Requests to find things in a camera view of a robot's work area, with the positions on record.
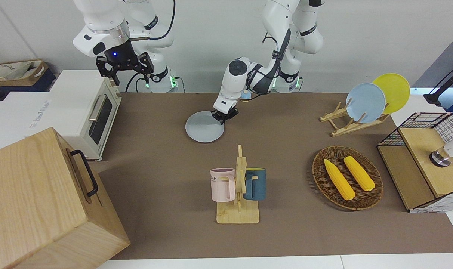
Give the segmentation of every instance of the oven window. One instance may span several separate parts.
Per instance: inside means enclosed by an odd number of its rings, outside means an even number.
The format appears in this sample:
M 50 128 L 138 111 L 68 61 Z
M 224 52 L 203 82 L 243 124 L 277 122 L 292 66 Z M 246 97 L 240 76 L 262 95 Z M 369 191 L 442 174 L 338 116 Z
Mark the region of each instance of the oven window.
M 89 136 L 92 140 L 98 145 L 100 143 L 100 138 L 104 133 L 105 126 L 107 125 L 108 117 L 112 111 L 112 102 L 106 98 L 104 106 L 100 110 L 100 115 L 97 121 L 92 122 L 90 125 Z

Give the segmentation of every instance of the pink mug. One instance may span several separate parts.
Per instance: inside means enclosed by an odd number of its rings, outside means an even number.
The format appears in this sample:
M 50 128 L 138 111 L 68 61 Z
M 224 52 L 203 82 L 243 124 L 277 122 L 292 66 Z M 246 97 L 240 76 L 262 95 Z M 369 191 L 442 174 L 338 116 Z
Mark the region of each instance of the pink mug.
M 235 170 L 233 168 L 210 170 L 210 182 L 213 201 L 228 202 L 235 199 Z

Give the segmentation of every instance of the oven door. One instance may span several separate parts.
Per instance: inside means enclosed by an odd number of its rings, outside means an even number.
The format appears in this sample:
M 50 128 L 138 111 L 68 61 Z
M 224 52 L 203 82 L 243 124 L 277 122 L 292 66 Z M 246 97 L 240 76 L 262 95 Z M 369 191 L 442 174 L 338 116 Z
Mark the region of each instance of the oven door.
M 93 158 L 96 159 L 100 158 L 104 151 L 105 142 L 118 108 L 118 104 L 115 102 L 114 97 L 107 86 L 105 86 L 104 89 L 105 90 L 101 91 L 93 105 L 92 112 L 88 117 L 90 124 L 88 125 L 88 130 L 85 134 L 87 136 L 85 140 L 90 144 L 90 147 L 95 148 L 98 153 L 98 156 L 93 156 Z

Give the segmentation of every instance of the light blue plate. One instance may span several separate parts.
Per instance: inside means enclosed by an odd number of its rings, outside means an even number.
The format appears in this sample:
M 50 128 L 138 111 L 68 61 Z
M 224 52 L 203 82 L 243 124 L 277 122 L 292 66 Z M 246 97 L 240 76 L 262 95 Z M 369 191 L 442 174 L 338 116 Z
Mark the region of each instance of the light blue plate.
M 210 111 L 201 111 L 187 119 L 185 130 L 193 140 L 200 143 L 210 143 L 222 136 L 225 125 L 213 118 Z
M 375 121 L 381 116 L 386 106 L 384 93 L 372 83 L 361 83 L 354 87 L 346 97 L 346 103 L 349 99 L 352 100 L 346 107 L 346 111 L 352 119 L 358 121 L 363 113 L 366 113 L 366 116 L 360 122 L 362 124 Z

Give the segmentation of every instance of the wooden mug holder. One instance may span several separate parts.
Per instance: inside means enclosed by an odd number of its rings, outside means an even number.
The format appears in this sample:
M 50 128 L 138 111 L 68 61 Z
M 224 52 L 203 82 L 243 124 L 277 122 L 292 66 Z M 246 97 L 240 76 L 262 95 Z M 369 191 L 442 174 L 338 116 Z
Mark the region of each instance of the wooden mug holder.
M 238 145 L 237 167 L 235 169 L 236 197 L 233 201 L 216 203 L 216 222 L 219 224 L 247 224 L 259 222 L 258 201 L 246 200 L 245 173 L 247 158 L 243 157 L 242 147 Z

